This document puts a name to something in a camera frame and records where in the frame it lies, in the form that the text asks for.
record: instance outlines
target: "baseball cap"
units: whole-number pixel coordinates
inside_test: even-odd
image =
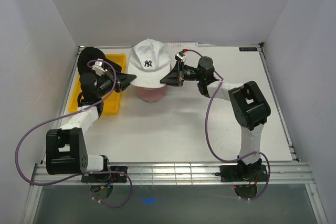
[[[172,58],[168,48],[159,41],[146,39],[131,49],[129,74],[137,76],[131,82],[136,87],[158,89],[165,84],[160,80],[170,72]]]

